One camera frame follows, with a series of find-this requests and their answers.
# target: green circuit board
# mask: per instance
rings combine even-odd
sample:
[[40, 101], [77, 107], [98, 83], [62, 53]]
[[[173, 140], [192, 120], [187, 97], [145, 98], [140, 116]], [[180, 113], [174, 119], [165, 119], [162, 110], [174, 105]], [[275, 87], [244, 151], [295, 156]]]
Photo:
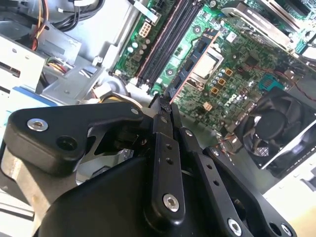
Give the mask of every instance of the green circuit board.
[[[161, 0], [150, 0], [148, 8], [159, 1]], [[161, 19], [155, 27], [152, 27], [152, 31], [146, 38], [150, 42], [153, 42], [163, 29], [163, 23], [168, 19], [168, 14], [175, 4], [174, 0], [164, 2], [166, 7], [163, 9], [164, 12], [160, 12]], [[226, 18], [220, 10], [227, 2], [229, 0], [217, 0], [217, 7], [214, 8], [207, 4], [204, 5], [168, 60], [150, 93], [152, 95], [163, 93], [176, 77], [203, 31], [206, 28], [216, 29], [220, 31], [220, 36], [215, 41], [214, 48], [223, 56], [223, 61], [218, 69], [207, 78], [203, 90], [198, 90], [187, 83], [175, 98], [175, 103], [178, 104], [182, 114], [192, 117], [197, 123], [216, 130], [225, 127], [232, 132], [239, 121], [256, 106], [256, 102], [264, 93], [274, 86], [284, 90], [290, 87], [288, 81], [271, 71], [282, 63], [288, 64], [289, 61], [295, 61], [290, 49], [294, 50], [292, 52], [300, 53], [316, 33], [316, 8], [311, 7], [312, 11], [307, 17], [300, 17], [289, 10], [304, 24], [304, 27], [298, 32], [288, 32], [292, 43], [286, 52], [284, 49], [271, 48], [253, 40], [249, 34], [235, 28], [234, 22], [231, 21], [232, 18]], [[255, 0], [248, 0], [247, 4], [263, 17], [269, 17], [269, 13]], [[150, 53], [150, 50], [147, 49], [145, 54], [139, 57], [139, 51], [135, 50], [130, 53], [127, 50], [128, 47], [132, 47], [133, 42], [137, 42], [139, 45], [145, 43], [146, 39], [139, 36], [139, 30], [145, 20], [143, 16], [140, 18], [115, 67], [115, 70], [131, 78], [136, 76], [143, 59]], [[287, 30], [280, 22], [274, 25], [282, 31]]]
[[[150, 53], [150, 47], [161, 31], [165, 21], [168, 19], [169, 13], [174, 7], [176, 0], [168, 0], [163, 2], [163, 8], [160, 11], [157, 11], [161, 15], [160, 19], [155, 26], [151, 24], [151, 29], [145, 38], [140, 36], [139, 32], [141, 31], [143, 24], [146, 22], [147, 17], [144, 15], [140, 17], [140, 20], [138, 21], [119, 61], [115, 66], [115, 70], [119, 70], [121, 73], [131, 78], [135, 76], [138, 68], [141, 65], [141, 62]], [[158, 3], [159, 1], [157, 0], [150, 0], [148, 2], [147, 8], [158, 9]]]
[[[218, 29], [221, 35], [215, 41], [215, 45], [224, 57], [222, 64], [208, 79], [203, 91], [198, 91], [187, 83], [176, 97], [175, 103], [184, 115], [194, 118], [196, 122], [217, 130], [220, 130], [225, 124], [227, 130], [233, 130], [237, 125], [236, 121], [241, 120], [246, 116], [247, 111], [254, 108], [255, 102], [261, 98], [263, 93], [269, 91], [273, 86], [282, 89], [287, 87], [284, 80], [267, 73], [267, 69], [274, 69], [280, 63], [280, 58], [286, 61], [290, 56], [284, 53], [280, 57], [279, 54], [274, 54], [270, 48], [239, 32], [233, 34], [233, 28], [226, 23], [223, 24], [220, 20], [221, 17], [220, 11], [212, 10], [207, 5], [203, 7], [170, 58], [151, 93], [162, 93], [174, 79], [178, 69], [185, 62], [205, 28]], [[221, 81], [223, 85], [219, 84], [219, 79], [224, 80], [224, 84]], [[212, 92], [213, 88], [218, 89], [216, 94]]]

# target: white label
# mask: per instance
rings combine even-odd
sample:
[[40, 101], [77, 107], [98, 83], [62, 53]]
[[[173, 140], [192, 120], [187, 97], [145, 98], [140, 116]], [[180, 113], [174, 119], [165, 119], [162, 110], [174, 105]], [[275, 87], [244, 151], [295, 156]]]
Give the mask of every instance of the white label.
[[226, 102], [225, 106], [229, 107], [236, 98], [237, 98], [237, 95], [233, 94], [231, 98]]
[[234, 33], [234, 32], [230, 32], [228, 34], [228, 36], [226, 37], [226, 40], [229, 42], [229, 43], [232, 43], [235, 39], [236, 39], [237, 35]]

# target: ram slot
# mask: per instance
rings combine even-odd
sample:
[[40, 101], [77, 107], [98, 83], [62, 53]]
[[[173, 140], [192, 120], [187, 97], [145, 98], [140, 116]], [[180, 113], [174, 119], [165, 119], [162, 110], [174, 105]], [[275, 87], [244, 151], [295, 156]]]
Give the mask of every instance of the ram slot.
[[152, 86], [203, 4], [195, 0], [180, 0], [161, 35], [138, 73], [139, 85]]

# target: chip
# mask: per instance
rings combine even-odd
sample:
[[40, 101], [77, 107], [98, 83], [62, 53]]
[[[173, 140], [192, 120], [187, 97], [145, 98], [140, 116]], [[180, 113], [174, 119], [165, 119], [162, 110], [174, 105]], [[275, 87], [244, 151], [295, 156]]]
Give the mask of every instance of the chip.
[[225, 81], [224, 79], [220, 78], [220, 79], [218, 80], [218, 83], [219, 83], [220, 85], [225, 85], [226, 81]]
[[230, 70], [229, 68], [226, 68], [225, 74], [228, 76], [231, 76], [233, 74], [233, 71]]
[[258, 60], [252, 57], [251, 55], [248, 56], [248, 58], [245, 61], [245, 64], [247, 64], [250, 67], [254, 67], [258, 64]]
[[211, 89], [211, 92], [213, 93], [213, 94], [217, 94], [218, 93], [218, 91], [219, 91], [219, 89], [217, 89], [216, 87], [213, 87], [212, 89]]

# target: motherboard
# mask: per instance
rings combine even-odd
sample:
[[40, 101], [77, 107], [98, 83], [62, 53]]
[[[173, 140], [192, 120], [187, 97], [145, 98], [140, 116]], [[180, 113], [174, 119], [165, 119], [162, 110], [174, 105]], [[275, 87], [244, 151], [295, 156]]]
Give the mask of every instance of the motherboard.
[[[315, 70], [314, 0], [152, 0], [148, 7], [159, 22], [140, 19], [115, 75], [138, 78], [151, 95], [179, 85], [171, 97], [182, 114], [222, 134], [233, 133], [272, 88], [288, 90], [291, 73]], [[209, 29], [218, 32], [211, 47], [191, 60]]]

